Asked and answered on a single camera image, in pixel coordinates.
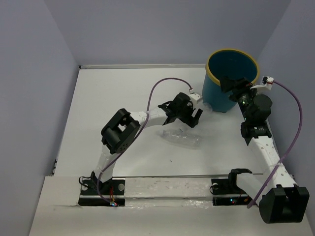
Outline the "clear slim plastic bottle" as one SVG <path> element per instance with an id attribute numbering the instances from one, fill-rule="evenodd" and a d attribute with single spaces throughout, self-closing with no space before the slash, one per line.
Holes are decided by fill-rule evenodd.
<path id="1" fill-rule="evenodd" d="M 213 109 L 209 103 L 203 103 L 203 110 L 205 110 L 208 113 L 211 113 Z"/>

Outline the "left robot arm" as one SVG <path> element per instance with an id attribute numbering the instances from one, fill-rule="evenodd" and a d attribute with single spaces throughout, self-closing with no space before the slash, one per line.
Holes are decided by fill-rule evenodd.
<path id="1" fill-rule="evenodd" d="M 102 151 L 97 167 L 91 173 L 92 189 L 98 194 L 108 191 L 113 169 L 144 128 L 162 126 L 179 119 L 194 128 L 199 123 L 202 109 L 196 109 L 202 96 L 197 93 L 179 93 L 176 97 L 145 112 L 119 109 L 101 130 Z"/>

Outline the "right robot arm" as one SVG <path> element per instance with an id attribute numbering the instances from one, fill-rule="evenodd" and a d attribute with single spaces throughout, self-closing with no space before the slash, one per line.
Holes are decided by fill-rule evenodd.
<path id="1" fill-rule="evenodd" d="M 245 78 L 232 80 L 224 76 L 220 79 L 223 93 L 230 93 L 229 99 L 239 105 L 244 122 L 241 135 L 263 168 L 265 181 L 260 181 L 248 169 L 233 169 L 226 181 L 227 189 L 237 193 L 245 192 L 251 201 L 248 208 L 258 206 L 262 220 L 267 224 L 300 223 L 303 220 L 310 194 L 306 187 L 299 186 L 287 172 L 283 161 L 293 148 L 302 127 L 303 112 L 299 109 L 297 133 L 283 156 L 279 156 L 272 133 L 267 124 L 271 114 L 271 99 L 260 92 L 271 90 L 277 81 L 265 76 L 260 85 L 254 85 Z"/>

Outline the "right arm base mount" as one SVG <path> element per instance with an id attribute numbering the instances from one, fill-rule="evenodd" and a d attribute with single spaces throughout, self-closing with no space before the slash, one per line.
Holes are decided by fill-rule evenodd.
<path id="1" fill-rule="evenodd" d="M 259 189 L 260 182 L 252 171 L 237 168 L 226 177 L 211 179 L 209 191 L 214 206 L 246 206 Z"/>

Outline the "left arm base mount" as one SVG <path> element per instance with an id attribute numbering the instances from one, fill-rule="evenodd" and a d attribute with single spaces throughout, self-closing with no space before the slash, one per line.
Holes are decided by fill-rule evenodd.
<path id="1" fill-rule="evenodd" d="M 98 195 L 96 181 L 91 177 L 79 177 L 81 190 L 79 194 L 78 205 L 82 207 L 124 207 L 125 206 L 125 180 L 110 179 L 109 181 L 99 183 Z"/>

